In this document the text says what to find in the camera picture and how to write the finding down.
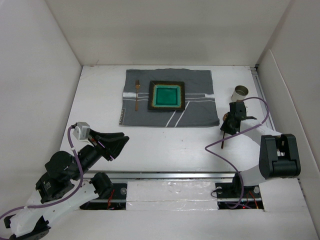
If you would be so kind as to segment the copper fork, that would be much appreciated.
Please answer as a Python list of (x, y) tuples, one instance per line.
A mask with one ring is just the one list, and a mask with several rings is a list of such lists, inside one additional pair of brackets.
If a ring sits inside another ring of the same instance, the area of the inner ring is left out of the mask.
[(137, 80), (135, 81), (135, 90), (136, 90), (135, 111), (138, 111), (138, 109), (139, 109), (139, 103), (138, 103), (139, 89), (140, 89), (140, 81), (137, 79)]

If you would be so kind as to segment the copper spoon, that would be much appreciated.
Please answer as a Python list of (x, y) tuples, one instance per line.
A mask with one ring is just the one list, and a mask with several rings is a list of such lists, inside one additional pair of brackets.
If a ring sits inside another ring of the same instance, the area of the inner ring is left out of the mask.
[[(228, 113), (226, 113), (224, 116), (223, 116), (223, 122), (225, 122), (226, 121), (226, 119), (227, 119), (227, 117), (228, 117)], [(224, 139), (225, 139), (225, 135), (226, 135), (226, 133), (223, 131), (223, 135), (222, 135), (222, 142), (221, 142), (221, 149), (223, 149), (224, 148)]]

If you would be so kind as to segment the green square plate dark rim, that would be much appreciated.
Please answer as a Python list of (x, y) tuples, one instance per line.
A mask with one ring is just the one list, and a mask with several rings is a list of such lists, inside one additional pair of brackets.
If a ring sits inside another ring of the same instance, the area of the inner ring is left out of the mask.
[(150, 81), (147, 108), (151, 111), (184, 111), (186, 108), (185, 83), (183, 81)]

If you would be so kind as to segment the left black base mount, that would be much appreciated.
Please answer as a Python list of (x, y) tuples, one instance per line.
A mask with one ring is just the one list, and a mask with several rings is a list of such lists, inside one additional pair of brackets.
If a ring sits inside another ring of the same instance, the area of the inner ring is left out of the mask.
[(107, 197), (98, 197), (80, 206), (81, 210), (126, 210), (127, 183), (114, 183)]

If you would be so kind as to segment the right side aluminium rail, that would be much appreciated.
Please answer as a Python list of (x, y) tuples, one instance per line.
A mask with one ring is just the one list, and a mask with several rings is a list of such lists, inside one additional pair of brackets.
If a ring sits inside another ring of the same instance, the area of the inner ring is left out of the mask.
[[(257, 69), (255, 67), (251, 67), (250, 71), (251, 71), (251, 74), (252, 74), (252, 78), (253, 78), (255, 89), (256, 89), (256, 92), (257, 92), (257, 96), (260, 99), (262, 99), (262, 100), (264, 100), (266, 102), (265, 94), (264, 94), (263, 89), (262, 89), (262, 85), (261, 85), (261, 82), (260, 82), (260, 78), (259, 78)], [(270, 115), (270, 113), (268, 113), (267, 105), (261, 100), (259, 102), (260, 102), (260, 105), (261, 105), (262, 112), (263, 112), (264, 116), (267, 117), (267, 120), (269, 121), (271, 115)]]

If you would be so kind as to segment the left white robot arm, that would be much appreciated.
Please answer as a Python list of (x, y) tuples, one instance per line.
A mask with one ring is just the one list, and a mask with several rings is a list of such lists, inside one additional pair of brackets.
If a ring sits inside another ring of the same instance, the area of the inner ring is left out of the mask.
[(64, 215), (91, 200), (112, 198), (114, 186), (106, 173), (98, 172), (89, 181), (84, 180), (84, 174), (100, 158), (115, 160), (129, 137), (122, 132), (97, 132), (77, 123), (68, 128), (67, 139), (71, 153), (52, 155), (26, 204), (1, 215), (11, 230), (9, 239), (40, 240)]

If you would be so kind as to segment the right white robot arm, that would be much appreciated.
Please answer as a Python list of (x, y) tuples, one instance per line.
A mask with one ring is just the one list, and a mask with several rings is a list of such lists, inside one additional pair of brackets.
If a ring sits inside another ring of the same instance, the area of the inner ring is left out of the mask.
[(301, 173), (301, 163), (296, 137), (272, 130), (255, 117), (247, 116), (244, 102), (231, 102), (229, 112), (220, 128), (234, 137), (241, 134), (259, 145), (258, 164), (248, 170), (236, 173), (232, 179), (231, 191), (243, 197), (250, 187), (271, 179), (294, 178)]

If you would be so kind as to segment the aluminium rail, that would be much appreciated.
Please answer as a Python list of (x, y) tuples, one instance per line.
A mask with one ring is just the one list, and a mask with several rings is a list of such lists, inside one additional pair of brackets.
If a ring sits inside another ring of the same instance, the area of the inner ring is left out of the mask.
[[(263, 89), (262, 89), (262, 85), (261, 85), (261, 82), (260, 82), (260, 78), (259, 78), (257, 69), (255, 67), (251, 67), (250, 71), (251, 71), (251, 74), (252, 74), (252, 78), (253, 78), (255, 89), (256, 89), (256, 92), (257, 92), (257, 96), (260, 99), (262, 99), (262, 100), (264, 100), (266, 102), (265, 94), (264, 94)], [(261, 105), (262, 112), (263, 112), (264, 116), (267, 117), (267, 120), (269, 121), (271, 115), (270, 115), (270, 113), (268, 113), (267, 105), (261, 100), (259, 102), (260, 102), (260, 105)]]
[(106, 173), (112, 180), (215, 180), (232, 179), (234, 172), (211, 171), (111, 171), (89, 170), (84, 178), (90, 179), (97, 173)]

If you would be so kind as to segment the grey striped placemat cloth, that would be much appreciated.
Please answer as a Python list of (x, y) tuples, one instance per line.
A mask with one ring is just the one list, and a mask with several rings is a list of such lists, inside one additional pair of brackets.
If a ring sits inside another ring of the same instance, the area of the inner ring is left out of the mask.
[(219, 126), (212, 72), (128, 69), (119, 124), (159, 128)]

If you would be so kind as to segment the white cup with copper bands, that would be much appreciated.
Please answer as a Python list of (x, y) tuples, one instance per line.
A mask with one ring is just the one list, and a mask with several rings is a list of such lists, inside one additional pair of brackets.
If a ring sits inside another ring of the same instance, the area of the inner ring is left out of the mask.
[(242, 101), (247, 97), (248, 94), (249, 94), (249, 90), (247, 87), (243, 85), (237, 85), (234, 88), (234, 91), (231, 95), (231, 101), (232, 102)]

